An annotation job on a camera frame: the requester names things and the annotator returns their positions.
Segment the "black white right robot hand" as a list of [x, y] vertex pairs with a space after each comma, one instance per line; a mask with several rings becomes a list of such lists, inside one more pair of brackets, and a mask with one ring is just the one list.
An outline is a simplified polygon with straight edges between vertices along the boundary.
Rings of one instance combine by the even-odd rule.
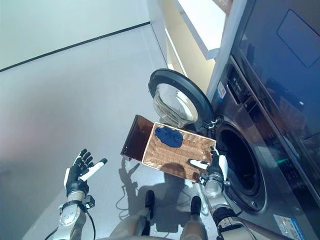
[[201, 185], [205, 186], [208, 181], [213, 180], [224, 187], [229, 184], [227, 181], [228, 161], [224, 155], [219, 154], [214, 146], [210, 147], [210, 154], [211, 162], [189, 158], [187, 163], [198, 170], [203, 170], [197, 180]]

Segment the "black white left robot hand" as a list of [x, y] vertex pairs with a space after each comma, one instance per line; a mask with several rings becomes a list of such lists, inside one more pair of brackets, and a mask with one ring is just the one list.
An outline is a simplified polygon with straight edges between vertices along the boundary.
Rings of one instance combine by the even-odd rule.
[[75, 192], [82, 192], [85, 196], [89, 193], [88, 179], [91, 178], [108, 160], [102, 158], [94, 163], [91, 153], [82, 149], [75, 158], [71, 167], [65, 171], [63, 185], [66, 190], [66, 196]]

